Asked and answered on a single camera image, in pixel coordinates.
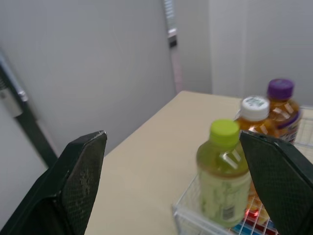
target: white wire basket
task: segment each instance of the white wire basket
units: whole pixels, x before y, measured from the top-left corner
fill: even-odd
[[[294,145],[313,163],[313,119],[301,120]],[[200,184],[196,175],[178,202],[173,205],[173,217],[179,235],[278,235],[270,219],[259,225],[257,220],[260,215],[250,216],[248,212],[237,226],[225,229],[202,216],[199,195]],[[253,200],[252,205],[260,205],[256,200],[258,199]]]

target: white wall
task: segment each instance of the white wall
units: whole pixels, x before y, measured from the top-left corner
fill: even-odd
[[[0,102],[0,230],[46,167]]]
[[[182,88],[212,92],[208,0],[174,0]]]
[[[161,0],[1,1],[0,47],[59,152],[104,129],[108,153],[174,97],[163,7]]]
[[[175,6],[180,9],[184,2],[177,0]],[[198,58],[182,64],[183,72],[196,69],[195,61],[207,53],[211,69],[201,63],[197,69],[211,77],[214,94],[265,94],[271,79],[286,76],[296,82],[295,99],[313,105],[313,1],[197,0],[197,4],[185,9],[188,14],[175,9],[179,50],[194,47],[180,43],[186,31],[193,33],[195,42],[201,41],[203,49]],[[185,23],[191,17],[200,24]],[[195,33],[207,29],[209,37]]]

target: beige table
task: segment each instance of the beige table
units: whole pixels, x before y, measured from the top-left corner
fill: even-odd
[[[171,213],[196,173],[195,154],[240,99],[179,93],[108,154],[86,235],[174,235]],[[313,111],[305,111],[313,117]]]

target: orange liquid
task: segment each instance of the orange liquid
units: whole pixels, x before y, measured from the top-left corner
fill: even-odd
[[[277,129],[279,130],[279,135],[282,139],[294,142],[295,136],[297,134],[296,123],[301,119],[300,106],[292,99],[288,100],[275,100],[269,98],[269,118],[273,120]],[[286,127],[286,125],[295,124],[295,127]],[[289,134],[290,136],[294,134],[293,137],[289,139],[284,138],[284,135]]]
[[[241,130],[257,132],[269,136],[279,137],[279,131],[277,130],[274,122],[267,118],[261,121],[249,121],[242,117],[236,120]]]

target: plastic bottle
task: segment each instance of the plastic bottle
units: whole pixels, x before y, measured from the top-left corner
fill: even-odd
[[[269,100],[254,95],[241,102],[240,116],[236,121],[241,130],[249,130],[278,138],[279,132],[268,115]]]
[[[229,119],[212,123],[210,138],[197,152],[201,210],[225,227],[245,215],[251,176],[239,141],[239,126]]]
[[[289,79],[277,78],[268,84],[270,118],[277,126],[280,138],[293,143],[299,121],[302,118],[300,106],[291,99],[294,83]]]
[[[269,119],[269,100],[253,95],[249,96],[241,102],[240,116],[236,120],[241,130],[249,130],[265,135],[279,137],[279,131],[274,122]],[[261,208],[262,202],[255,190],[253,182],[251,182],[248,205],[248,216],[253,218],[258,217],[257,223],[263,224],[269,219],[269,216],[264,207]]]

